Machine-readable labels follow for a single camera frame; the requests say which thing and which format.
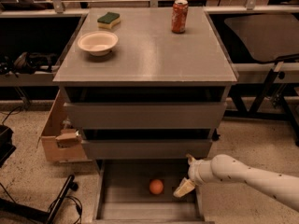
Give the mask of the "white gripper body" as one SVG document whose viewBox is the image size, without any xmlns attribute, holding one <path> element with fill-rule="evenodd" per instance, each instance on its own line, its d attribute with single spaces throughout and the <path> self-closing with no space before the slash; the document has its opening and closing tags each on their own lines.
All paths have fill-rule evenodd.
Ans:
<svg viewBox="0 0 299 224">
<path fill-rule="evenodd" d="M 188 170 L 190 180 L 197 186 L 212 180 L 210 161 L 192 160 Z"/>
</svg>

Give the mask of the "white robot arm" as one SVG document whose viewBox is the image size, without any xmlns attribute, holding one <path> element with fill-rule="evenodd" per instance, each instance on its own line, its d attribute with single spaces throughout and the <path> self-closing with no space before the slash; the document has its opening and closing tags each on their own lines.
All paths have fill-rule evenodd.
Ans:
<svg viewBox="0 0 299 224">
<path fill-rule="evenodd" d="M 188 177 L 182 179 L 173 193 L 177 198 L 206 183 L 238 182 L 299 211 L 299 177 L 253 168 L 225 154 L 211 160 L 188 155 L 188 164 Z"/>
</svg>

